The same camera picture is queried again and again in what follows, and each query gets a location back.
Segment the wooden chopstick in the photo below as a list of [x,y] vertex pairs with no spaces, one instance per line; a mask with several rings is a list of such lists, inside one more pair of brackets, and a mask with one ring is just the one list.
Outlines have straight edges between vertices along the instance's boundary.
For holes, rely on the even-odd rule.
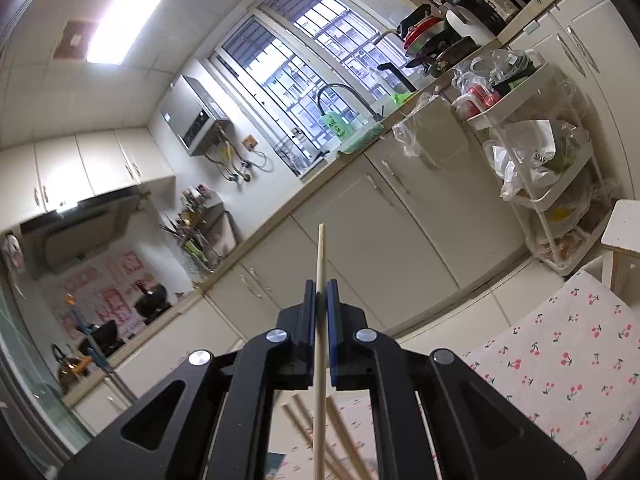
[[326,478],[326,225],[318,226],[316,336],[314,336],[314,480]]

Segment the cream kitchen cabinets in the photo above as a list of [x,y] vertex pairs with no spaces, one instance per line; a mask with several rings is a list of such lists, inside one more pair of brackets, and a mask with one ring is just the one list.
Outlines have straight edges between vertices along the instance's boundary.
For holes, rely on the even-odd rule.
[[477,148],[454,168],[435,170],[404,156],[390,133],[364,129],[301,178],[271,157],[235,191],[210,162],[186,154],[160,116],[118,138],[133,162],[171,169],[169,196],[194,184],[214,190],[238,240],[216,266],[200,269],[160,229],[166,197],[157,195],[100,256],[127,300],[140,296],[126,272],[132,264],[148,284],[166,286],[172,301],[111,358],[136,396],[190,351],[224,353],[273,326],[316,273],[318,229],[328,233],[328,273],[342,299],[391,333],[441,315],[506,270],[524,247]]

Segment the black kitchen faucet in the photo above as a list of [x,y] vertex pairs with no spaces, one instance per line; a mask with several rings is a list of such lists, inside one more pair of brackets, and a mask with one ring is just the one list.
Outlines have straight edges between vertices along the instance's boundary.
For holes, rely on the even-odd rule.
[[382,122],[384,115],[373,108],[373,106],[357,90],[349,84],[342,82],[330,82],[321,86],[316,93],[316,103],[320,112],[324,112],[322,96],[331,91],[346,104],[347,107],[360,112],[367,112],[375,122]]

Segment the black wok on stove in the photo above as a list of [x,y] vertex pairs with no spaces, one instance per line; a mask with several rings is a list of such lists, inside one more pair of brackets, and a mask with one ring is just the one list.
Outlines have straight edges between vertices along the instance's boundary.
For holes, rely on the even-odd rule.
[[134,304],[134,308],[138,315],[143,318],[145,324],[152,323],[171,307],[168,301],[168,292],[164,285],[157,284],[147,288],[142,281],[135,281],[134,284],[142,293],[142,296]]

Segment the utensil drying rack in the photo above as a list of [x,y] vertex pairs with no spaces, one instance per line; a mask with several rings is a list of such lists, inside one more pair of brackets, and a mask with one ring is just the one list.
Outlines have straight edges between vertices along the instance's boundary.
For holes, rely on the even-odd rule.
[[214,273],[238,246],[231,212],[211,188],[200,184],[181,195],[181,209],[160,217],[160,229],[198,273]]

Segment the green soap bottle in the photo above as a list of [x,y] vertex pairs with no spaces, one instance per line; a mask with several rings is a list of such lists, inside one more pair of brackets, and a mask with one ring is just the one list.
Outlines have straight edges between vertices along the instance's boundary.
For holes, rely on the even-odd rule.
[[334,136],[341,142],[349,139],[353,134],[352,126],[348,122],[344,121],[344,118],[335,112],[326,112],[321,116],[323,125],[328,128]]

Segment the blue dustpan with broom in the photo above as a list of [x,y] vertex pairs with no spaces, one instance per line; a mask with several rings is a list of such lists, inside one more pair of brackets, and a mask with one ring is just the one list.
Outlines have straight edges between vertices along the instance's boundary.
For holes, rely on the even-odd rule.
[[93,338],[91,330],[89,330],[89,326],[87,325],[84,318],[81,316],[79,310],[76,307],[76,299],[71,294],[66,294],[64,298],[65,303],[70,307],[70,312],[73,313],[73,316],[80,328],[81,333],[83,333],[86,339],[89,341],[90,347],[90,356],[93,357],[93,361],[96,362],[96,365],[104,371],[105,375],[111,379],[111,382],[116,387],[116,389],[120,392],[122,396],[126,398],[129,403],[134,403],[134,401],[138,400],[138,397],[134,394],[134,392],[126,385],[126,382],[122,380],[122,378],[117,374],[114,367],[111,366],[110,362],[108,362],[107,357],[102,352],[100,346]]

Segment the plastic bag on cabinet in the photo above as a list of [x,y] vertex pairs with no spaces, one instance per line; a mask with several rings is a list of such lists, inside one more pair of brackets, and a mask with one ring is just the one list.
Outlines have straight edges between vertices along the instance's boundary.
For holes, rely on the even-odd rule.
[[416,106],[392,131],[406,157],[420,158],[433,170],[450,170],[469,154],[469,140],[441,96],[421,94]]

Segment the cherry print tablecloth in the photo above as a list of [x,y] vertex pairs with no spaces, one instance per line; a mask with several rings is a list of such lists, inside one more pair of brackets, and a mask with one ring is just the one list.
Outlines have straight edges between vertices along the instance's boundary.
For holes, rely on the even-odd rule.
[[588,478],[638,478],[638,276],[610,292],[595,270],[564,281],[531,261],[398,341],[456,352]]

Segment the range hood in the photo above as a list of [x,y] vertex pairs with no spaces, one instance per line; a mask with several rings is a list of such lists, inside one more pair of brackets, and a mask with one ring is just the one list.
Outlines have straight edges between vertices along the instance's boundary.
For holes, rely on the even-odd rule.
[[103,252],[125,236],[142,198],[140,188],[130,186],[22,223],[21,248],[29,276],[38,280],[43,275],[61,274]]

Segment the window with grille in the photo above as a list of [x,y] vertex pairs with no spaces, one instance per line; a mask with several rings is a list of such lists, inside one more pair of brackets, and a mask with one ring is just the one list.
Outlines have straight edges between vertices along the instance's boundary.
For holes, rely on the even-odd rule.
[[266,124],[273,151],[302,176],[341,144],[323,125],[323,114],[340,114],[354,132],[374,122],[331,91],[322,96],[320,112],[321,86],[349,84],[384,115],[410,88],[426,84],[424,70],[402,67],[395,36],[373,43],[381,32],[382,22],[352,0],[257,0],[209,59]]

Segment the white wooden stool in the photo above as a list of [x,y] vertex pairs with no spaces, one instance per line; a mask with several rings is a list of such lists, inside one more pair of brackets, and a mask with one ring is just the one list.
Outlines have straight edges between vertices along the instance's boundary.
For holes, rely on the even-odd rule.
[[639,309],[640,203],[619,200],[601,238],[602,282],[629,307]]

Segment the stacked pans on counter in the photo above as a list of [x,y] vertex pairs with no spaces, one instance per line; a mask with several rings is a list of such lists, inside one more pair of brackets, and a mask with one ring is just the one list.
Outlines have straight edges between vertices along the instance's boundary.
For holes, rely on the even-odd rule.
[[438,77],[472,54],[480,45],[470,34],[457,32],[446,18],[432,13],[429,4],[417,6],[396,28],[387,29],[373,39],[377,46],[393,35],[404,51],[405,68],[423,68]]

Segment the ceiling light panel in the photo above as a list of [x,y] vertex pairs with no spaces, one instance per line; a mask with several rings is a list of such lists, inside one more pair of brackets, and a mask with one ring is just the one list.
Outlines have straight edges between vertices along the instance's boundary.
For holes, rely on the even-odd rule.
[[163,0],[111,0],[88,44],[91,64],[120,65]]

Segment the wall water heater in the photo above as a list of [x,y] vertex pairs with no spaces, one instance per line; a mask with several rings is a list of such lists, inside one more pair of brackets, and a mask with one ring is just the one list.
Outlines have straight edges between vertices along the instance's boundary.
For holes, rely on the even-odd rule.
[[204,156],[221,142],[231,124],[202,84],[184,75],[160,102],[160,116],[189,156]]

